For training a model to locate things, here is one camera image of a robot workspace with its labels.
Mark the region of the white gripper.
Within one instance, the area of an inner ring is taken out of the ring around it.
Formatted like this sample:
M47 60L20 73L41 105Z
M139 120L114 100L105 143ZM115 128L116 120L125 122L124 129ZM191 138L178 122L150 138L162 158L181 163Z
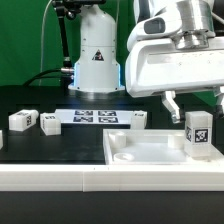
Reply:
M169 38L140 41L127 58L125 78L132 97L164 92L162 103L174 124L181 122L176 93L214 87L216 116L224 117L224 38L210 39L205 49L183 51L177 50Z

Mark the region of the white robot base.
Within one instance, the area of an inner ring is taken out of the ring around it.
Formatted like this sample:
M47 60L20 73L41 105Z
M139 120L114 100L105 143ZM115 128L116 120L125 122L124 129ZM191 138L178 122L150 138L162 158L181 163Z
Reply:
M74 64L69 93L87 99L105 99L124 91L116 60L115 20L98 5L83 6L80 33L80 57Z

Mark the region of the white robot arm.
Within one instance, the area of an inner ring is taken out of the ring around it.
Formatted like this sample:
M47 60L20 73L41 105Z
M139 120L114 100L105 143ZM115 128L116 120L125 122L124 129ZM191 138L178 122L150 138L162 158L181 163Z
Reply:
M136 25L125 65L128 93L159 95L180 123L180 93L212 90L217 115L224 115L224 37L214 31L214 0L134 0Z

